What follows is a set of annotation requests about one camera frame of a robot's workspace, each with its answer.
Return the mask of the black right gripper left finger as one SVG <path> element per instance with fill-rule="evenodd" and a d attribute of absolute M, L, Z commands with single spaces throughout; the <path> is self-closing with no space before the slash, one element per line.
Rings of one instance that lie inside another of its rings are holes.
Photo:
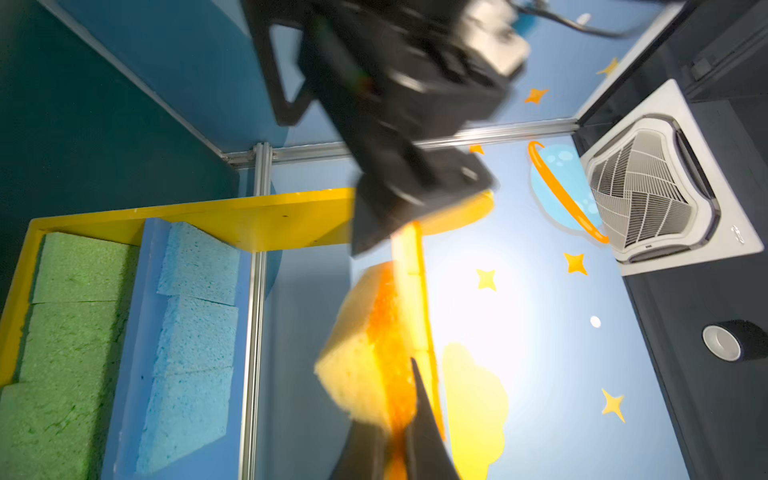
<path fill-rule="evenodd" d="M 330 480 L 383 480 L 389 436 L 380 427 L 353 421 Z"/>

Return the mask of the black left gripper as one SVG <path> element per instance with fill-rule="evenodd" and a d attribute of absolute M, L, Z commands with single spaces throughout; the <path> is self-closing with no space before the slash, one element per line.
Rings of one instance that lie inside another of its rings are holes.
<path fill-rule="evenodd" d="M 508 79 L 442 25 L 401 7 L 340 1 L 243 0 L 242 9 L 277 124 L 295 126 L 315 96 L 360 168 L 353 254 L 494 186 L 476 155 L 416 145 L 489 118 L 509 93 Z M 298 62 L 307 82 L 292 101 L 273 25 L 303 31 Z"/>

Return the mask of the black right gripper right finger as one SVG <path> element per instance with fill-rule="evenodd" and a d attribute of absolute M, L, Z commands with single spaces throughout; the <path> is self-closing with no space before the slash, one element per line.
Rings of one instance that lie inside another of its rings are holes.
<path fill-rule="evenodd" d="M 409 480 L 459 480 L 441 439 L 418 364 L 411 366 L 417 393 L 416 414 L 405 430 L 406 471 Z"/>

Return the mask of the orange sponge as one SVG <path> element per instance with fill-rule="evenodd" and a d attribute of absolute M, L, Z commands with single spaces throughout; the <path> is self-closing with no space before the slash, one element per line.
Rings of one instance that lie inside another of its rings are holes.
<path fill-rule="evenodd" d="M 417 413 L 412 355 L 394 264 L 374 265 L 346 295 L 314 372 L 351 420 L 383 431 L 386 479 L 408 477 L 405 432 Z"/>

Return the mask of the blue sponge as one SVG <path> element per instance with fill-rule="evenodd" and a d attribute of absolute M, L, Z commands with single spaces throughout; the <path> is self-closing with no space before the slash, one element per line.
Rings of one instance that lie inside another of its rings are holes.
<path fill-rule="evenodd" d="M 172 296 L 163 317 L 155 377 L 233 366 L 239 310 L 189 296 Z"/>
<path fill-rule="evenodd" d="M 136 472 L 154 474 L 226 434 L 233 369 L 153 379 Z"/>
<path fill-rule="evenodd" d="M 240 251 L 184 223 L 172 223 L 157 293 L 234 306 Z"/>

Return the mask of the green sponge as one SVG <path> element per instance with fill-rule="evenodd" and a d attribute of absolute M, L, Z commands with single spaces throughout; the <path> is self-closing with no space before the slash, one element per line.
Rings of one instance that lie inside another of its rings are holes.
<path fill-rule="evenodd" d="M 3 479 L 97 479 L 114 394 L 32 384 L 1 389 Z"/>
<path fill-rule="evenodd" d="M 67 233 L 42 242 L 31 300 L 34 304 L 128 299 L 140 250 Z"/>
<path fill-rule="evenodd" d="M 125 302 L 53 302 L 32 306 L 18 379 L 99 382 L 119 368 L 129 316 Z"/>

